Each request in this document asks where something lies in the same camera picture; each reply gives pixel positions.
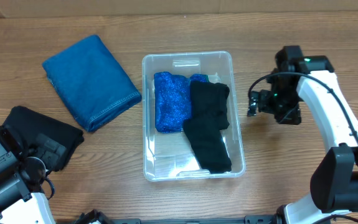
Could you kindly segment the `blue glitter cloth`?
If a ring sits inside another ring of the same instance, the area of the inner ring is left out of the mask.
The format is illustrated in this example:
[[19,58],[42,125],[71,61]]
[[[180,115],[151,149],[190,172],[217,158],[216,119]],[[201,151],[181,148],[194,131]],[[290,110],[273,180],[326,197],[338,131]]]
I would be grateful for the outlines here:
[[193,74],[190,77],[169,72],[154,74],[155,128],[160,133],[182,131],[182,124],[190,119],[193,81],[209,82],[207,75]]

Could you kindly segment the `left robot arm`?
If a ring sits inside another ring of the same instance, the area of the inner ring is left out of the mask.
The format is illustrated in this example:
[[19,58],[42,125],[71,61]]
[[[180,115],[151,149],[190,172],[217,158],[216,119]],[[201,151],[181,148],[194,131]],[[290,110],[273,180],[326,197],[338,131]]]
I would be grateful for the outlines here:
[[39,134],[34,147],[10,127],[0,126],[0,223],[54,223],[43,183],[65,147]]

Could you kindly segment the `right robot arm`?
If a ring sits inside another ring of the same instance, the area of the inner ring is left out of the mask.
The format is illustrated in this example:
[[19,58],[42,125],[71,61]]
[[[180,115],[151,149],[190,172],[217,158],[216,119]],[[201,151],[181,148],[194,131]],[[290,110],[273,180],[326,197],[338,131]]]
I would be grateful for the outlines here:
[[304,56],[297,45],[275,55],[276,67],[263,77],[269,90],[248,91],[248,116],[269,113],[279,124],[301,122],[307,104],[321,133],[325,156],[310,180],[310,191],[273,215],[247,215],[246,223],[331,223],[358,212],[358,120],[324,55]]

